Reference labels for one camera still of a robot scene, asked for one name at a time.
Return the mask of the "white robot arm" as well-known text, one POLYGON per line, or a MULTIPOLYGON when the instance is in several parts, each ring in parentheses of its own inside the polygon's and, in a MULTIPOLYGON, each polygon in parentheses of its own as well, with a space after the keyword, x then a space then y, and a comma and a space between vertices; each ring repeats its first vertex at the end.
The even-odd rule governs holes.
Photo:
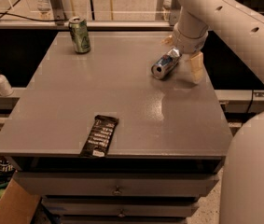
MULTIPOLYGON (((213 30, 264 84, 264 16, 235 0, 177 0, 173 42, 201 50, 213 30)), ((264 224, 264 112, 235 134, 225 159, 219 224, 264 224)))

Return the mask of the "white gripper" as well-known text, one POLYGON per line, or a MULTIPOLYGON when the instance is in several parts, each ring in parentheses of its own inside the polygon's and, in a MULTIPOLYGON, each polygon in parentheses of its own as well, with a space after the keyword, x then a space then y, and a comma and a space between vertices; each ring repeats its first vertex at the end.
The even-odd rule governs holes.
POLYGON ((178 24, 176 24, 173 35, 168 35, 162 40, 165 45, 174 44, 181 54, 195 53, 189 58, 191 79, 195 84, 200 83, 204 77, 203 53, 200 50, 203 48, 207 36, 208 32, 205 32, 201 37, 189 38, 179 31, 178 24))

